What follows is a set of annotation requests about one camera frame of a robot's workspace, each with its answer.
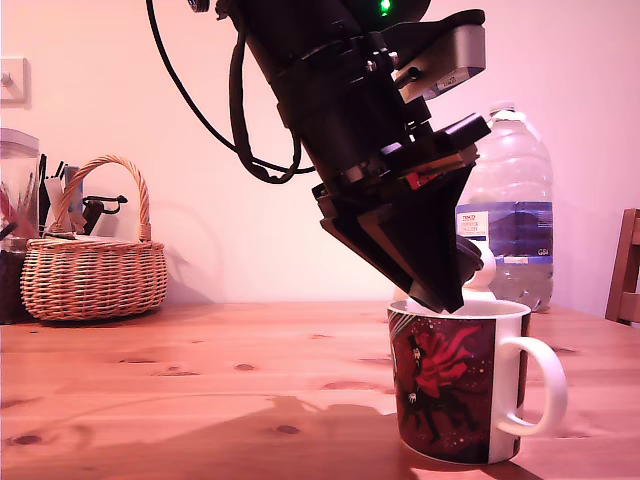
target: plastic water bottle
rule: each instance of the plastic water bottle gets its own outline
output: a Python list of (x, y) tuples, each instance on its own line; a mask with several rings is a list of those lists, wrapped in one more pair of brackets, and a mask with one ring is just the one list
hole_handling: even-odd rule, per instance
[(547, 308), (553, 291), (552, 169), (537, 131), (512, 102), (491, 107), (491, 134), (456, 209), (458, 234), (487, 242), (496, 298)]

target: white mug handle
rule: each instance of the white mug handle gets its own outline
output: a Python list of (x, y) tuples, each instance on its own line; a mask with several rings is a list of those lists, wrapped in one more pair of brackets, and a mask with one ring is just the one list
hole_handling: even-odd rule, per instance
[(517, 417), (515, 411), (503, 411), (496, 426), (512, 435), (535, 435), (558, 425), (562, 420), (567, 410), (567, 378), (560, 360), (551, 347), (537, 338), (505, 338), (500, 342), (497, 357), (512, 356), (520, 350), (530, 353), (542, 368), (545, 388), (544, 413), (538, 423), (529, 423)]

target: light switch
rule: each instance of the light switch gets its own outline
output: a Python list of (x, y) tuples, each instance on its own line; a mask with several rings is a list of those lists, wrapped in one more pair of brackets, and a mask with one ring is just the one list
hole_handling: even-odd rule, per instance
[(27, 101), (27, 60), (23, 57), (0, 58), (2, 104), (20, 105)]

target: printed mug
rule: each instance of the printed mug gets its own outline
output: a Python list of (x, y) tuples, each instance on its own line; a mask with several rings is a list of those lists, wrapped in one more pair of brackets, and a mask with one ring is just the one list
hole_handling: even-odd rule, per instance
[[(531, 309), (500, 300), (467, 300), (454, 314), (413, 300), (388, 308), (402, 441), (438, 460), (488, 464), (508, 460), (520, 437), (560, 423), (567, 381), (551, 348), (528, 337)], [(545, 410), (520, 418), (527, 353), (542, 368)]]

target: glass jar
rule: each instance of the glass jar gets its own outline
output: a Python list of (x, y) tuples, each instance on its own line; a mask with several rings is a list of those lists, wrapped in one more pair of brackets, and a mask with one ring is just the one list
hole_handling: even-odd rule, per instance
[(0, 250), (0, 324), (28, 321), (29, 313), (22, 304), (20, 277), (27, 256), (27, 240), (10, 238)]
[(0, 323), (29, 318), (20, 276), (27, 241), (38, 238), (39, 157), (37, 138), (0, 128)]

